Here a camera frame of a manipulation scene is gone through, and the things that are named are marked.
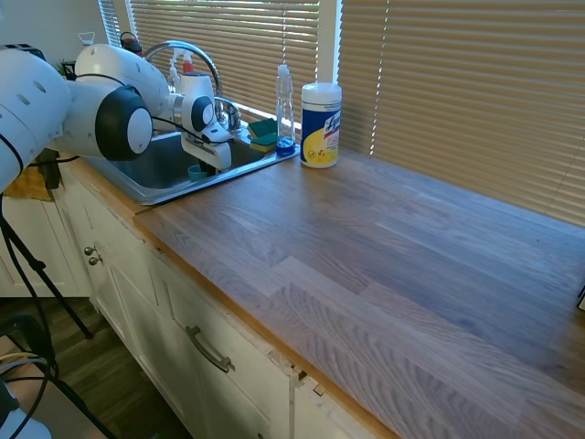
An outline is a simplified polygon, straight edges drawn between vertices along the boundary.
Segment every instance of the drawer handle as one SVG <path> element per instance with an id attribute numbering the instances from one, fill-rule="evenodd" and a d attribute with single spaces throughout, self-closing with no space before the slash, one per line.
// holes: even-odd
<path id="1" fill-rule="evenodd" d="M 193 343 L 195 348 L 199 351 L 201 355 L 203 355 L 206 358 L 207 361 L 209 361 L 223 373 L 229 372 L 229 366 L 231 366 L 231 359 L 229 359 L 229 357 L 224 357 L 223 359 L 216 359 L 211 354 L 211 352 L 205 349 L 201 342 L 197 340 L 197 335 L 201 334 L 200 327 L 186 327 L 185 330 L 186 334 L 189 336 L 189 339 L 191 340 L 191 343 Z"/>

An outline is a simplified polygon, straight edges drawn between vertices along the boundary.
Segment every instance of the yellow label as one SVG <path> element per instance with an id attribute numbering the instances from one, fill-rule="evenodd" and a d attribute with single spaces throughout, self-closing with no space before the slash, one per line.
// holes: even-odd
<path id="1" fill-rule="evenodd" d="M 324 128 L 304 139 L 303 154 L 309 165 L 330 165 L 337 161 L 339 132 L 324 138 Z"/>

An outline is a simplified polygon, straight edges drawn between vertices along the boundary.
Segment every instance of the wooden floor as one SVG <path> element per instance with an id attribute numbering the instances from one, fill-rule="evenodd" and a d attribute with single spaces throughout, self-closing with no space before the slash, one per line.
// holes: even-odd
<path id="1" fill-rule="evenodd" d="M 173 411 L 88 299 L 68 299 L 94 332 L 86 340 L 55 299 L 41 299 L 48 314 L 61 379 L 119 439 L 187 439 Z M 37 316 L 31 299 L 0 299 L 0 318 Z"/>

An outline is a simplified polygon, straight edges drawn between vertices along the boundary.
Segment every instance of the yellow sponge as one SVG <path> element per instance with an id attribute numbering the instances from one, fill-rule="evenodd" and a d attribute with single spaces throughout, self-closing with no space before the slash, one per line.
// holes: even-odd
<path id="1" fill-rule="evenodd" d="M 265 134 L 258 139 L 252 139 L 250 148 L 262 153 L 269 153 L 276 147 L 276 133 Z"/>

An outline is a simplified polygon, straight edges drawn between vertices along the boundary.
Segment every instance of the metal pull handle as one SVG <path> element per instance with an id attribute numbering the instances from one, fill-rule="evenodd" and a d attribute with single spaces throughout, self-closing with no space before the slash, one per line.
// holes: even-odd
<path id="1" fill-rule="evenodd" d="M 216 359 L 211 352 L 209 352 L 205 347 L 201 344 L 199 340 L 197 340 L 197 335 L 201 333 L 200 327 L 186 327 L 185 328 L 186 334 L 189 336 L 191 343 L 195 346 L 195 348 L 199 351 L 203 357 L 206 358 L 211 364 L 213 364 L 216 368 L 221 370 L 223 373 L 229 372 L 229 366 L 231 366 L 231 359 L 229 357 L 224 357 L 223 359 Z"/>
<path id="2" fill-rule="evenodd" d="M 94 265 L 97 265 L 98 262 L 103 262 L 103 259 L 101 258 L 101 256 L 97 257 L 97 258 L 89 258 L 88 259 L 88 263 L 93 267 Z"/>

